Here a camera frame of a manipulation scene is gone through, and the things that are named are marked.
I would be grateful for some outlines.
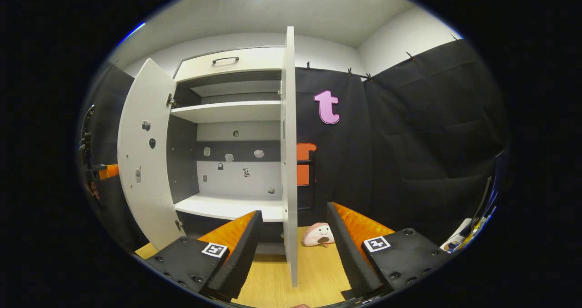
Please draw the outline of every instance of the wooden floor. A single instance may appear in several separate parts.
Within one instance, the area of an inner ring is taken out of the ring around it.
[[[343,301],[341,291],[351,289],[335,244],[305,247],[301,244],[308,227],[299,227],[297,252],[298,284],[291,287],[291,274],[284,256],[255,256],[238,299],[232,302],[256,308],[290,308],[298,304],[326,306]],[[157,250],[151,244],[136,253],[150,258]]]

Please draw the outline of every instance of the cabinet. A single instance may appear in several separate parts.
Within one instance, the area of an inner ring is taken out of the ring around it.
[[[196,103],[178,100],[183,90]],[[186,235],[176,211],[227,221],[261,210],[265,222],[283,224],[296,287],[295,111],[293,27],[283,47],[195,57],[181,62],[173,78],[147,59],[125,99],[118,165],[131,213],[152,245],[162,250]],[[176,118],[191,132],[169,128]],[[185,146],[173,152],[168,143],[175,136]],[[189,169],[195,175],[175,170],[179,154],[195,164]],[[177,182],[191,195],[177,195]]]

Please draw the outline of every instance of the orange foam pad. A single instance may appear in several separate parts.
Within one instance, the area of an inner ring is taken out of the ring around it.
[[[238,217],[237,219],[216,228],[214,231],[202,235],[198,240],[227,246],[230,252],[226,257],[226,262],[235,250],[236,245],[239,243],[241,236],[243,236],[243,232],[247,228],[247,225],[249,225],[249,221],[254,213],[255,212],[253,211],[242,217]]]
[[[107,165],[106,169],[101,169],[99,171],[99,179],[101,180],[108,179],[116,175],[119,175],[118,165]]]
[[[369,219],[361,213],[353,211],[340,204],[333,202],[333,206],[337,209],[337,213],[339,213],[341,220],[343,220],[347,232],[350,234],[351,240],[360,251],[360,254],[364,257],[366,262],[371,265],[370,260],[368,260],[368,257],[366,257],[366,254],[361,247],[364,240],[392,234],[394,231],[372,219]]]
[[[308,160],[309,151],[316,151],[317,146],[312,143],[297,144],[297,160]],[[297,166],[297,186],[309,185],[309,165]]]

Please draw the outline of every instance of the stuffed toy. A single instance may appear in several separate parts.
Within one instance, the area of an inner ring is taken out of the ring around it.
[[[306,247],[317,245],[327,247],[329,243],[333,242],[335,240],[333,239],[333,234],[331,233],[331,229],[329,229],[328,223],[314,223],[307,229],[301,241]]]

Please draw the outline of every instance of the door hinge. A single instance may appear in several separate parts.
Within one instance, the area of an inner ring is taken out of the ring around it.
[[[171,93],[168,94],[168,100],[166,101],[166,107],[169,106],[169,105],[172,105],[172,108],[175,108],[178,105],[177,102],[176,102],[176,100],[172,99],[172,94]]]

